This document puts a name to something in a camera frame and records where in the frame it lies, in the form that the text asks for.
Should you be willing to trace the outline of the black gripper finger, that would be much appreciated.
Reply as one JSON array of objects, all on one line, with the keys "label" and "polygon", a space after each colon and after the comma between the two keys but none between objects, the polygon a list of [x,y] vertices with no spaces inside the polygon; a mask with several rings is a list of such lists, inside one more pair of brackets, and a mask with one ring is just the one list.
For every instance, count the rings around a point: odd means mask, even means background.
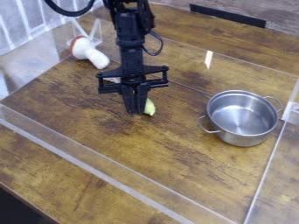
[{"label": "black gripper finger", "polygon": [[145,100],[149,91],[149,85],[141,83],[135,89],[135,110],[137,114],[141,114],[145,110]]},{"label": "black gripper finger", "polygon": [[131,86],[121,87],[121,95],[127,113],[129,115],[133,115],[136,113],[136,99],[135,99],[135,91]]}]

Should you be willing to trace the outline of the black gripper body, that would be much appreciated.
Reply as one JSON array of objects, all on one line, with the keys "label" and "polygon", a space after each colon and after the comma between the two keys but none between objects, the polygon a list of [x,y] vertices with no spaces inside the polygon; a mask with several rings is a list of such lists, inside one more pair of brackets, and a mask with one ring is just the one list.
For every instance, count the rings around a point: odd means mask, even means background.
[{"label": "black gripper body", "polygon": [[101,94],[147,93],[152,88],[168,86],[168,66],[144,64],[143,46],[119,45],[120,66],[96,75]]}]

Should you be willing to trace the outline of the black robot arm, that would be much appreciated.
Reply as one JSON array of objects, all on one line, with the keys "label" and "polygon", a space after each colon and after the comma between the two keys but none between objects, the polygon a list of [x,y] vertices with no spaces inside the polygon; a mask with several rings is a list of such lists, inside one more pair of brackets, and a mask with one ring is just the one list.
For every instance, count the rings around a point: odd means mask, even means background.
[{"label": "black robot arm", "polygon": [[161,52],[148,52],[144,43],[151,34],[163,43],[161,37],[152,31],[155,15],[148,0],[103,0],[116,30],[116,45],[120,52],[120,66],[99,73],[97,92],[119,93],[123,96],[125,110],[129,115],[145,111],[147,94],[152,88],[168,86],[168,66],[144,64],[143,52],[156,56]]}]

